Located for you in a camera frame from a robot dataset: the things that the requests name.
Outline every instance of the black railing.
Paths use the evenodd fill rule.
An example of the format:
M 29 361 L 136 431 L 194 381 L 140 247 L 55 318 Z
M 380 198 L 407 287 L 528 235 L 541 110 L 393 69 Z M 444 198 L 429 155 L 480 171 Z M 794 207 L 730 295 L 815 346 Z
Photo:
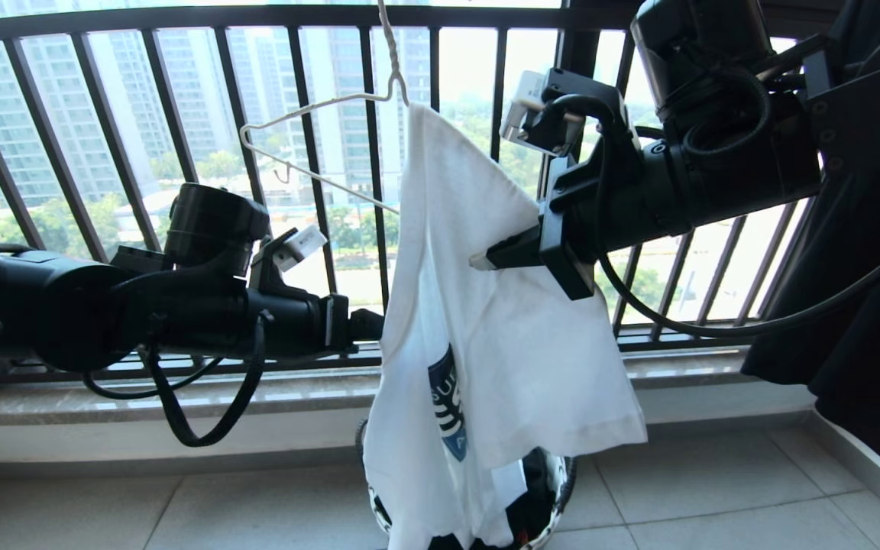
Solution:
M 556 47 L 556 65 L 562 69 L 576 70 L 576 72 L 591 74 L 591 67 L 596 63 L 597 42 L 600 31 L 624 31 L 629 21 L 638 9 L 636 0 L 615 0 L 610 2 L 584 2 L 570 0 L 570 7 L 560 9 L 513 9 L 513 8 L 441 8 L 425 6 L 395 6 L 389 9 L 389 17 L 392 24 L 398 28 L 421 28 L 429 31 L 429 101 L 431 107 L 439 111 L 440 108 L 440 69 L 439 52 L 441 28 L 493 28 L 498 34 L 496 56 L 495 86 L 492 91 L 491 112 L 491 157 L 498 160 L 500 136 L 500 118 L 504 98 L 503 74 L 506 65 L 506 42 L 507 32 L 511 28 L 548 28 L 560 31 L 558 46 Z M 767 15 L 768 27 L 773 35 L 791 38 L 802 38 L 817 32 L 824 32 L 836 15 L 836 5 L 830 6 L 830 2 L 811 3 L 806 7 L 790 7 L 784 2 L 765 2 L 764 13 Z M 247 122 L 244 102 L 241 101 L 241 90 L 238 85 L 238 76 L 235 65 L 231 58 L 231 43 L 228 28 L 236 27 L 279 27 L 286 28 L 287 42 L 290 45 L 290 60 L 293 64 L 294 83 L 300 105 L 309 103 L 307 78 L 303 58 L 303 46 L 301 45 L 301 31 L 313 27 L 347 27 L 357 28 L 359 31 L 363 84 L 364 90 L 373 91 L 374 71 L 373 53 L 371 53 L 370 33 L 379 25 L 377 10 L 374 6 L 240 6 L 240 7 L 199 7 L 199 8 L 150 8 L 128 9 L 109 11 L 78 11 L 67 14 L 28 15 L 28 17 L 0 18 L 0 43 L 5 47 L 11 70 L 15 74 L 22 97 L 27 104 L 29 114 L 34 122 L 38 138 L 49 160 L 49 165 L 55 173 L 63 198 L 70 207 L 71 215 L 76 220 L 76 227 L 80 237 L 84 240 L 87 250 L 94 260 L 108 260 L 104 246 L 98 237 L 97 231 L 91 224 L 87 208 L 77 191 L 76 182 L 71 174 L 70 165 L 64 159 L 60 149 L 60 141 L 56 129 L 50 123 L 42 91 L 38 89 L 34 77 L 31 74 L 31 63 L 28 54 L 22 48 L 22 39 L 31 36 L 60 34 L 69 36 L 73 41 L 73 49 L 76 51 L 76 59 L 79 70 L 86 83 L 90 102 L 95 109 L 98 122 L 102 129 L 105 142 L 108 144 L 111 160 L 115 166 L 118 178 L 122 181 L 125 197 L 133 212 L 137 228 L 143 237 L 144 244 L 151 250 L 158 250 L 156 231 L 151 224 L 149 212 L 144 207 L 144 201 L 135 179 L 128 154 L 125 152 L 125 144 L 122 143 L 122 135 L 116 128 L 115 116 L 112 114 L 111 97 L 105 91 L 105 85 L 98 69 L 98 60 L 91 49 L 88 34 L 99 31 L 140 31 L 143 39 L 144 53 L 150 62 L 151 77 L 154 88 L 160 100 L 168 133 L 171 136 L 174 152 L 178 156 L 181 174 L 186 181 L 198 181 L 196 175 L 196 162 L 186 142 L 186 133 L 183 122 L 179 115 L 176 97 L 173 93 L 172 83 L 169 78 L 167 61 L 162 55 L 158 29 L 164 28 L 206 28 L 213 31 L 215 45 L 222 63 L 223 80 L 225 81 L 226 94 L 229 96 L 231 115 L 233 122 L 239 128 Z M 633 39 L 629 32 L 625 33 L 625 43 L 620 56 L 620 66 L 614 83 L 622 92 L 626 91 L 629 76 L 631 76 L 631 63 L 633 62 Z M 378 157 L 377 135 L 377 109 L 373 104 L 367 104 L 367 139 L 369 140 L 370 166 L 371 166 L 371 191 L 374 197 L 381 199 L 382 181 L 380 178 L 380 158 Z M 315 142 L 315 129 L 310 115 L 301 118 L 304 145 L 307 152 L 308 168 L 318 172 L 319 151 Z M 265 202 L 265 190 L 261 182 L 256 157 L 249 150 L 242 149 L 242 161 L 251 188 L 251 195 L 258 202 Z M 545 173 L 545 165 L 542 165 L 542 173 Z M 329 235 L 328 212 L 325 207 L 325 194 L 322 184 L 318 180 L 312 180 L 314 192 L 315 214 L 318 224 L 326 235 Z M 3 159 L 0 151 L 0 189 L 8 203 L 11 214 L 15 217 L 22 236 L 29 246 L 44 248 L 43 239 L 37 230 L 34 220 L 27 205 L 18 191 L 13 175 Z M 751 284 L 748 296 L 743 300 L 741 310 L 736 319 L 726 321 L 710 321 L 709 315 L 713 301 L 716 299 L 720 284 L 723 282 L 726 269 L 729 268 L 730 258 L 736 250 L 736 246 L 743 232 L 745 217 L 740 217 L 733 222 L 730 236 L 726 240 L 726 246 L 720 251 L 720 259 L 712 283 L 706 293 L 704 302 L 699 311 L 697 321 L 699 324 L 710 325 L 743 325 L 754 322 L 755 318 L 762 314 L 762 310 L 768 307 L 772 294 L 775 291 L 776 281 L 782 278 L 785 271 L 786 255 L 779 260 L 779 268 L 776 276 L 767 281 L 769 268 L 775 262 L 778 254 L 780 241 L 786 236 L 794 212 L 794 205 L 787 205 L 783 210 L 782 217 L 772 239 L 768 244 L 755 278 Z M 787 253 L 792 250 L 799 234 L 803 219 L 793 229 L 794 237 Z M 385 240 L 384 220 L 382 209 L 374 210 L 374 222 L 376 222 L 376 245 L 378 273 L 380 273 L 381 296 L 383 306 L 388 303 L 388 274 L 387 274 L 387 240 Z M 675 291 L 680 283 L 681 273 L 684 270 L 685 260 L 688 258 L 689 248 L 692 246 L 694 233 L 681 237 L 678 251 L 675 255 L 671 271 L 662 293 L 658 310 L 667 314 L 671 303 L 675 299 Z M 335 259 L 332 257 L 332 247 L 327 244 L 322 251 L 325 260 L 325 274 L 328 278 L 328 288 L 335 292 L 338 284 L 335 281 Z M 623 273 L 626 284 L 631 285 L 639 268 L 642 257 L 642 246 L 632 247 L 629 250 L 628 262 Z M 753 311 L 754 303 L 762 288 L 765 290 L 765 298 L 759 311 Z M 613 304 L 614 317 L 613 327 L 618 337 L 618 342 L 624 351 L 660 351 L 669 348 L 696 348 L 713 347 L 714 345 L 736 345 L 737 341 L 712 341 L 705 338 L 687 337 L 662 330 L 654 325 L 628 325 L 624 323 L 626 303 L 618 299 Z M 341 367 L 341 366 L 367 366 L 376 364 L 374 353 L 364 352 L 361 357 L 340 357 L 315 362 L 310 368 Z M 303 368 L 305 365 L 294 363 L 282 363 L 272 365 L 272 370 L 286 370 L 289 368 Z M 222 368 L 237 371 L 240 365 L 229 365 Z M 177 371 L 184 374 L 186 368 Z M 140 366 L 119 367 L 111 369 L 107 373 L 98 376 L 105 378 L 137 378 L 143 376 Z M 0 369 L 0 383 L 4 382 L 35 382 L 35 380 L 66 380 L 69 375 L 60 373 L 43 366 L 34 365 L 11 365 Z

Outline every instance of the white wall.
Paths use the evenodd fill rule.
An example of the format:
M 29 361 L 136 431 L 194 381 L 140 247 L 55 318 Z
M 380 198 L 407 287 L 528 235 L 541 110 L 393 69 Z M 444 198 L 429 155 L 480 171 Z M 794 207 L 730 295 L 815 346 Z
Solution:
M 649 424 L 746 417 L 809 410 L 803 386 L 766 382 L 638 390 Z M 332 448 L 353 445 L 366 409 L 249 415 L 210 447 L 176 441 L 162 420 L 73 425 L 0 425 L 0 462 L 139 460 Z M 216 419 L 192 421 L 205 434 Z

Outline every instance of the laundry basket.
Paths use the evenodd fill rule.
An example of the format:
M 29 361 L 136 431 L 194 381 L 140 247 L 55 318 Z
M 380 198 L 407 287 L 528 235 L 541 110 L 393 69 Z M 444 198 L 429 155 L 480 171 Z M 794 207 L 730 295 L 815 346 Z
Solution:
M 355 448 L 359 453 L 360 463 L 362 463 L 363 460 L 364 432 L 366 432 L 366 424 L 368 422 L 369 419 L 360 422 L 359 428 L 357 428 L 357 431 L 355 432 Z M 552 498 L 552 504 L 548 505 L 544 514 L 542 514 L 544 526 L 541 526 L 542 521 L 537 522 L 537 525 L 541 526 L 541 529 L 539 529 L 539 532 L 534 533 L 535 536 L 532 536 L 533 533 L 528 532 L 527 529 L 514 529 L 516 541 L 509 546 L 500 547 L 498 550 L 534 550 L 535 548 L 545 546 L 545 543 L 548 542 L 549 537 L 551 537 L 552 533 L 555 531 L 559 518 L 562 516 L 562 512 L 565 511 L 565 506 L 569 502 L 570 495 L 572 495 L 573 486 L 576 484 L 576 461 L 572 458 L 555 456 L 544 449 L 536 448 L 525 458 L 525 463 L 525 478 L 529 485 L 529 492 L 527 494 L 535 494 L 537 488 L 538 490 L 544 490 L 545 494 L 548 494 L 548 497 Z M 530 474 L 530 472 L 534 472 L 533 467 L 529 467 L 531 465 L 539 466 L 539 473 L 545 474 L 544 480 L 541 476 L 537 477 L 534 476 L 534 474 Z M 516 501 L 516 504 L 521 504 L 523 498 L 525 498 L 524 495 Z M 384 505 L 382 505 L 382 501 L 378 495 L 376 495 L 374 487 L 369 487 L 369 504 L 371 509 L 373 509 L 373 514 L 376 516 L 378 525 L 380 525 L 380 528 L 389 535 L 389 530 L 392 528 L 392 521 L 389 519 L 387 509 L 385 509 Z M 510 523 L 512 515 L 513 510 L 510 507 Z M 457 539 L 455 539 L 453 535 L 447 535 L 445 537 L 434 537 L 427 550 L 460 549 L 460 547 L 460 543 L 457 543 Z M 478 541 L 469 549 L 464 550 L 490 550 L 493 548 L 495 547 L 486 546 Z

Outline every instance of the window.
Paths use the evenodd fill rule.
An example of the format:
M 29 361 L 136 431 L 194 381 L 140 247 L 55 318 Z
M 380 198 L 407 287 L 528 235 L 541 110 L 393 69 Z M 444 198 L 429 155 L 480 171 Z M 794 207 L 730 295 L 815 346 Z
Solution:
M 347 57 L 362 57 L 362 49 L 357 44 L 336 44 L 335 45 L 335 55 L 339 56 L 339 58 L 347 58 Z
M 355 116 L 355 118 L 360 118 L 361 116 L 366 115 L 366 108 L 364 105 L 351 104 L 351 105 L 342 105 L 341 106 L 341 115 L 342 116 Z
M 338 87 L 364 89 L 364 83 L 360 76 L 340 76 L 338 78 Z
M 364 159 L 348 159 L 345 161 L 345 169 L 346 170 L 357 170 L 357 171 L 371 171 L 373 167 L 369 161 L 369 157 L 365 157 Z

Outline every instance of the high-rise building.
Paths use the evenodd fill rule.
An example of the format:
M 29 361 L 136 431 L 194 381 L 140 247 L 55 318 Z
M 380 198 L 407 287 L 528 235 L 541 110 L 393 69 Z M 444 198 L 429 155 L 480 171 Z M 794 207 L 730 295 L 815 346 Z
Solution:
M 144 7 L 153 0 L 95 0 L 91 7 Z M 80 9 L 77 0 L 0 0 L 0 17 Z M 364 91 L 359 34 L 355 28 L 308 28 L 301 31 L 305 83 L 311 99 Z M 402 69 L 412 101 L 429 100 L 429 32 L 398 29 Z M 193 159 L 198 163 L 217 150 L 237 152 L 237 128 L 229 111 L 229 96 L 211 29 L 161 29 L 157 32 L 176 105 Z M 89 36 L 98 60 L 102 85 L 112 102 L 115 124 L 143 194 L 156 192 L 151 163 L 174 160 L 174 145 L 140 32 L 101 32 Z M 299 105 L 290 42 L 282 28 L 234 28 L 228 40 L 242 107 L 249 122 L 263 122 Z M 122 193 L 108 144 L 87 93 L 73 42 L 67 36 L 24 39 L 24 49 L 37 89 L 43 95 L 67 163 L 81 194 L 97 199 Z M 384 40 L 374 29 L 374 82 L 387 81 L 390 62 Z M 398 201 L 398 179 L 405 154 L 405 108 L 394 102 L 377 106 L 380 170 L 384 198 Z M 347 186 L 371 193 L 366 105 L 351 102 L 315 112 L 315 143 L 322 173 Z M 254 135 L 279 147 L 282 157 L 306 166 L 303 123 L 293 119 Z M 60 197 L 60 188 L 4 47 L 0 44 L 0 149 L 18 190 L 28 205 Z M 313 202 L 311 180 L 301 176 L 294 189 L 269 194 L 271 205 Z M 348 205 L 345 192 L 325 187 L 325 201 Z M 0 208 L 5 203 L 0 192 Z
M 76 9 L 73 0 L 6 0 L 0 2 L 0 17 L 70 9 Z M 98 198 L 108 193 L 123 192 L 73 52 L 73 43 L 66 36 L 44 36 L 25 40 L 24 49 L 50 122 L 56 129 L 60 147 L 81 194 L 87 198 Z M 115 114 L 119 112 L 123 111 L 116 108 Z M 144 157 L 142 144 L 141 139 L 125 140 L 130 160 Z M 1 43 L 0 150 L 18 191 L 28 205 L 39 205 L 47 199 L 60 196 L 56 177 Z M 142 190 L 156 190 L 147 161 L 133 161 L 132 166 L 136 172 L 140 172 L 136 173 L 136 177 Z M 0 206 L 5 206 L 1 192 Z

